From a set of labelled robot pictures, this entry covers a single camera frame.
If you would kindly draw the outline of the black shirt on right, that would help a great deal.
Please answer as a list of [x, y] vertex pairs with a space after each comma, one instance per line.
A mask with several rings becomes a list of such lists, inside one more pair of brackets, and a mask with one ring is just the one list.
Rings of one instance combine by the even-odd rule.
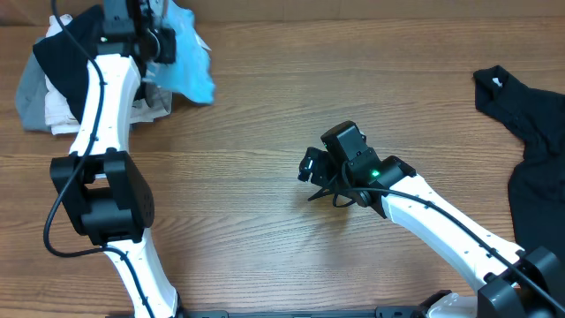
[[564, 95], [526, 86], [499, 65], [473, 73], [476, 109], [524, 143], [508, 182], [516, 243], [564, 260]]

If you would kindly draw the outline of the light blue t-shirt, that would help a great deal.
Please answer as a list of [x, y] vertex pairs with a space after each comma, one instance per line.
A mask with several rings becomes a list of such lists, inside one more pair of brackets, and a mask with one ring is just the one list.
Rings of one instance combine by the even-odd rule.
[[209, 70], [209, 47], [196, 32], [194, 22], [191, 10], [168, 1], [164, 23], [176, 33], [176, 61], [173, 64], [149, 63], [143, 80], [181, 94], [192, 102], [213, 104], [215, 83]]

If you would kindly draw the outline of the folded black shirt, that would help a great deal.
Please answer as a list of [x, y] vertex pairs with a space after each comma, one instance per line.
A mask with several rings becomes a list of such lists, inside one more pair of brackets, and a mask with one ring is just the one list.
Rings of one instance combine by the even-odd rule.
[[65, 31], [45, 37], [33, 46], [33, 53], [54, 87], [66, 98], [71, 114], [82, 121], [87, 98], [88, 58], [96, 56], [96, 38], [101, 34], [103, 9], [97, 4], [73, 19]]

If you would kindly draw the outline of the folded grey garment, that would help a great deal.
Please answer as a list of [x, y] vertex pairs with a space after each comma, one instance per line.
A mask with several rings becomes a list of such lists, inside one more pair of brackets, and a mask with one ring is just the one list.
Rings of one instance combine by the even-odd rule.
[[45, 73], [31, 53], [15, 94], [15, 106], [25, 131], [50, 133], [45, 122]]

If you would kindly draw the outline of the folded beige shirt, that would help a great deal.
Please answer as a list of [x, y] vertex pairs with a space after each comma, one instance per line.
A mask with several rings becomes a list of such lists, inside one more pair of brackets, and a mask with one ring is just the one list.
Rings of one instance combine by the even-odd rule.
[[[76, 133], [79, 122], [72, 115], [67, 99], [55, 88], [45, 75], [47, 93], [44, 98], [45, 124], [53, 135]], [[144, 98], [135, 99], [132, 104], [131, 124], [151, 123], [159, 117], [166, 117], [172, 111], [173, 94], [152, 84], [141, 88]]]

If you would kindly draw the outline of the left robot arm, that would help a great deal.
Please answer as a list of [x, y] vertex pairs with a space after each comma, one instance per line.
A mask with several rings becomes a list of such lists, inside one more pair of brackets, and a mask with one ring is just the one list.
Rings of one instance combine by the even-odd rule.
[[[79, 132], [69, 154], [52, 160], [57, 197], [43, 230], [57, 257], [106, 254], [130, 295], [135, 317], [183, 317], [182, 300], [166, 277], [152, 238], [154, 197], [129, 154], [134, 97], [147, 63], [173, 64], [176, 33], [160, 0], [107, 1], [95, 52], [79, 45], [89, 76]], [[93, 248], [56, 250], [49, 238], [58, 208]]]

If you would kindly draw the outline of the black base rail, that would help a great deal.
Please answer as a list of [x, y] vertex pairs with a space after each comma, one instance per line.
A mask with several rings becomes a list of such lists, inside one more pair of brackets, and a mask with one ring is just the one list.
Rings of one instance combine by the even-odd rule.
[[230, 313], [223, 310], [186, 311], [177, 313], [180, 318], [424, 318], [423, 307], [399, 306], [376, 307], [371, 310], [329, 310], [294, 312]]

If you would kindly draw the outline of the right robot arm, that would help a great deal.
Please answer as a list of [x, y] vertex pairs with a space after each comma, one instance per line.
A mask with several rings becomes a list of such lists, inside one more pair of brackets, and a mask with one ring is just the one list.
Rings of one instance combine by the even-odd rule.
[[322, 149], [309, 147], [298, 180], [325, 196], [373, 209], [430, 246], [472, 288], [471, 297], [439, 291], [416, 307], [411, 317], [562, 317], [564, 267], [544, 247], [527, 251], [482, 227], [444, 200], [408, 163], [396, 156], [381, 160], [352, 121], [320, 137]]

